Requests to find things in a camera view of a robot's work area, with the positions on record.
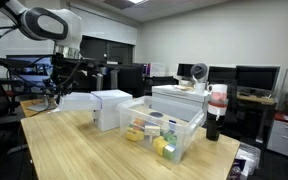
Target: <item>window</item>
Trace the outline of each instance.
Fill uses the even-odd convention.
[[[85,58],[132,64],[133,45],[83,36],[81,55]]]

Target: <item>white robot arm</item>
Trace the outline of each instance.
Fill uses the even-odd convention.
[[[54,54],[79,59],[82,19],[67,10],[28,9],[16,0],[0,0],[0,11],[33,40],[54,40]]]

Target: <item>floor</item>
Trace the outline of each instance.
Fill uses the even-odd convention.
[[[10,118],[21,119],[24,117],[24,114],[20,107],[16,109],[16,113],[17,113],[17,116],[10,117]],[[241,142],[255,146],[261,150],[260,168],[255,171],[254,175],[248,177],[248,179],[250,180],[285,180],[285,179],[288,179],[288,157],[266,149],[268,132],[269,132],[269,129],[265,129],[264,144],[256,143],[254,139],[251,139],[248,137],[238,138],[238,140],[240,140]],[[12,172],[14,178],[6,178],[6,179],[18,179],[17,177],[19,174],[20,174],[21,180],[34,179],[32,177],[33,167],[30,164],[30,157],[29,157],[28,151],[24,153],[18,153],[17,155],[13,156],[10,162],[12,162],[11,165],[8,164],[6,169],[0,171],[0,174],[4,174],[4,175],[5,173],[7,174],[7,173]]]

